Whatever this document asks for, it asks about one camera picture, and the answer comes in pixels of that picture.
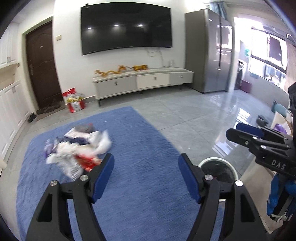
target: blue carpet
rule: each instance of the blue carpet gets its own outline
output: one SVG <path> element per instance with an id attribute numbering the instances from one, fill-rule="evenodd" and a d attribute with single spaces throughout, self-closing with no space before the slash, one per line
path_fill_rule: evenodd
<path id="1" fill-rule="evenodd" d="M 52 179 L 70 180 L 46 165 L 44 143 L 81 123 L 107 129 L 115 167 L 101 199 L 94 204 L 107 240 L 186 240 L 199 206 L 191 199 L 178 168 L 178 151 L 132 107 L 93 115 L 35 137 L 28 146 L 17 187 L 17 222 L 22 240 L 35 208 Z M 73 201 L 69 201 L 73 235 L 81 240 Z M 223 216 L 219 208 L 212 240 L 218 240 Z"/>

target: wall switch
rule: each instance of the wall switch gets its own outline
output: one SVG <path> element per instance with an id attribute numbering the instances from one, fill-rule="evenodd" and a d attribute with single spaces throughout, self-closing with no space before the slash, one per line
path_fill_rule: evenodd
<path id="1" fill-rule="evenodd" d="M 59 40 L 61 40 L 62 39 L 62 35 L 60 34 L 60 35 L 58 35 L 58 36 L 56 36 L 56 41 L 59 41 Z"/>

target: screw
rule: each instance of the screw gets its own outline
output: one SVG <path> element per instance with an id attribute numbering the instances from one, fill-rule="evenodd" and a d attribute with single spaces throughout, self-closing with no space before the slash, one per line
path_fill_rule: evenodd
<path id="1" fill-rule="evenodd" d="M 237 185 L 238 187 L 241 187 L 243 185 L 243 183 L 241 180 L 236 180 L 235 185 Z"/>
<path id="2" fill-rule="evenodd" d="M 213 178 L 212 175 L 210 175 L 210 174 L 206 174 L 206 175 L 205 175 L 205 179 L 206 179 L 207 181 L 211 181 L 211 180 L 213 180 L 214 178 Z"/>
<path id="3" fill-rule="evenodd" d="M 88 175 L 82 175 L 80 177 L 80 180 L 84 182 L 84 181 L 88 180 L 88 178 L 89 178 Z"/>
<path id="4" fill-rule="evenodd" d="M 56 184 L 57 184 L 57 181 L 56 181 L 56 180 L 52 180 L 52 181 L 50 182 L 50 185 L 51 185 L 52 187 L 54 187 Z"/>

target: gray refrigerator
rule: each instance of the gray refrigerator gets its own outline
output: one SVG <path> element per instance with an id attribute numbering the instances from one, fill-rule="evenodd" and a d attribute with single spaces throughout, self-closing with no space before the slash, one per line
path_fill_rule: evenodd
<path id="1" fill-rule="evenodd" d="M 232 55 L 232 27 L 209 9 L 185 14 L 186 69 L 194 72 L 189 86 L 199 92 L 225 91 Z"/>

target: tv stand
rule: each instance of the tv stand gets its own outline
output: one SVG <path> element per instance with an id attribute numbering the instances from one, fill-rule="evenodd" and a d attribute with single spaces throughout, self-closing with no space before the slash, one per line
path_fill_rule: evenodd
<path id="1" fill-rule="evenodd" d="M 96 88 L 96 99 L 100 100 L 140 91 L 166 86 L 192 83 L 193 72 L 182 68 L 155 68 L 143 71 L 128 71 L 111 74 L 106 77 L 96 76 L 93 83 Z"/>

